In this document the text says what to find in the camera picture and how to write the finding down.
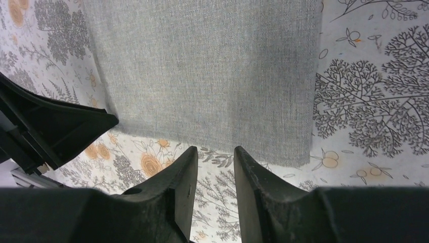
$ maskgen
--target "gray felt fabric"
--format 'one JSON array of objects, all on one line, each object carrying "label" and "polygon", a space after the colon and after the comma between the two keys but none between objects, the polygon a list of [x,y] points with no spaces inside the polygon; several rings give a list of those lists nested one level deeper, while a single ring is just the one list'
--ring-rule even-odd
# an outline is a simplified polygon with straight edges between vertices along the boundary
[{"label": "gray felt fabric", "polygon": [[91,0],[84,11],[122,132],[309,162],[318,0]]}]

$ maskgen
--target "black plastic bracket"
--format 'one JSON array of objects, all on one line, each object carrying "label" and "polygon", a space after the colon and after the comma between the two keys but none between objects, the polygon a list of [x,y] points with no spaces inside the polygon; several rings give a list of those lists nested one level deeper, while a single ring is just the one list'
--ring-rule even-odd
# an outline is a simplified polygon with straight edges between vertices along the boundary
[{"label": "black plastic bracket", "polygon": [[33,94],[0,73],[0,163],[12,158],[26,173],[57,169],[118,124],[104,109]]},{"label": "black plastic bracket", "polygon": [[429,242],[429,189],[301,190],[234,151],[241,239],[274,242]]},{"label": "black plastic bracket", "polygon": [[0,242],[189,242],[196,147],[122,195],[94,189],[0,189]]}]

